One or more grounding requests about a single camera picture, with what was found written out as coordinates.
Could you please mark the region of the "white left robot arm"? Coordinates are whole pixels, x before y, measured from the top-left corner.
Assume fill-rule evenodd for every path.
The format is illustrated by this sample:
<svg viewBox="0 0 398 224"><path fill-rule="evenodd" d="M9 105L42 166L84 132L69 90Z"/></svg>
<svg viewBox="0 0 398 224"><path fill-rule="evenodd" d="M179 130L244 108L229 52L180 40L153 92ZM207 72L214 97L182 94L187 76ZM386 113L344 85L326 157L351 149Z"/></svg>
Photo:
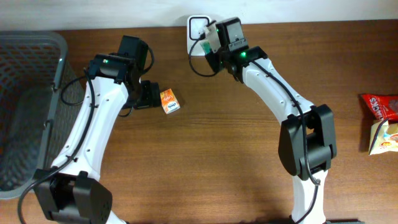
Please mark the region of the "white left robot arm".
<svg viewBox="0 0 398 224"><path fill-rule="evenodd" d="M112 193L100 183L111 131L121 110L160 105L159 86L142 81L148 50L99 54L85 70L85 98L50 169L38 169L32 189L46 219L57 223L123 223Z"/></svg>

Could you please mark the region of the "teal tissue pack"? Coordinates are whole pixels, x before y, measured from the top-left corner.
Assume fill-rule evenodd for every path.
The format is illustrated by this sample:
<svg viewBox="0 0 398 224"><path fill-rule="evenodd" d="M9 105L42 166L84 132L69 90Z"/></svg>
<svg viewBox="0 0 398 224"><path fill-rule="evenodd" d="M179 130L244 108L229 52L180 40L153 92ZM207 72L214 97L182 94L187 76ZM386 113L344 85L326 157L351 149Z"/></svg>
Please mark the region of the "teal tissue pack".
<svg viewBox="0 0 398 224"><path fill-rule="evenodd" d="M202 50L203 50L205 55L209 54L210 52L212 52L211 45L210 45L208 40L202 40L200 42L200 46L201 46L201 48L202 48Z"/></svg>

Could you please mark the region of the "beige chips bag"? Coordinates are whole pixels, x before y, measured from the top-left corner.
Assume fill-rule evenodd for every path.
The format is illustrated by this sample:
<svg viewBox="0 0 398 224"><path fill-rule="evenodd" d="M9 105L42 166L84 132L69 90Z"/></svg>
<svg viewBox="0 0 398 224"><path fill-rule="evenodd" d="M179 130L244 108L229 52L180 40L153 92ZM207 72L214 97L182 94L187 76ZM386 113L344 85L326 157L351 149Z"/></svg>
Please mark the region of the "beige chips bag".
<svg viewBox="0 0 398 224"><path fill-rule="evenodd" d="M371 126L369 155L397 152L397 122L379 121Z"/></svg>

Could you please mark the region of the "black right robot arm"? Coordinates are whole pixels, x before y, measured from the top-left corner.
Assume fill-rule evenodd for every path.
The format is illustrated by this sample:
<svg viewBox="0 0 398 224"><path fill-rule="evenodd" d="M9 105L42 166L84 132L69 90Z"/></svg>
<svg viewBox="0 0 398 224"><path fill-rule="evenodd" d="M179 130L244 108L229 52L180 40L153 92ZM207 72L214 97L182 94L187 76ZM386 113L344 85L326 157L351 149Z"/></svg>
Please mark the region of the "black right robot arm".
<svg viewBox="0 0 398 224"><path fill-rule="evenodd" d="M292 176L291 223L326 223L323 191L336 157L333 112L297 93L278 73L260 47L249 47L241 21L213 21L203 28L201 47L211 69L226 69L254 91L280 124L278 155Z"/></svg>

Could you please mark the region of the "orange tissue pack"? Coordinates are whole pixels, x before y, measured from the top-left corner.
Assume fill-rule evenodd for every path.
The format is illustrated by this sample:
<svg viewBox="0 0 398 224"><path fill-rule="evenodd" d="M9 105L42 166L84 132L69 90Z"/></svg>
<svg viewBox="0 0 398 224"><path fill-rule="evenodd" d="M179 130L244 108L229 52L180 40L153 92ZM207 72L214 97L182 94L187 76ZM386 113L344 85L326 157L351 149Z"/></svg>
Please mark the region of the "orange tissue pack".
<svg viewBox="0 0 398 224"><path fill-rule="evenodd" d="M165 114L170 114L180 108L180 104L171 88L161 92L160 99Z"/></svg>

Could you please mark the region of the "red Hacks snack bag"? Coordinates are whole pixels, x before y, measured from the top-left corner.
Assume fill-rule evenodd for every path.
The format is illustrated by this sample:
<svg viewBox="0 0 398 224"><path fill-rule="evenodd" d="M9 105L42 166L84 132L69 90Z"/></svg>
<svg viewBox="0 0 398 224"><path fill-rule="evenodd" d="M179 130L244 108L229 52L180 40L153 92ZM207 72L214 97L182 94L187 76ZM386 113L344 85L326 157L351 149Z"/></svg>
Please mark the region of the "red Hacks snack bag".
<svg viewBox="0 0 398 224"><path fill-rule="evenodd" d="M397 121L397 95L362 94L361 98L377 120Z"/></svg>

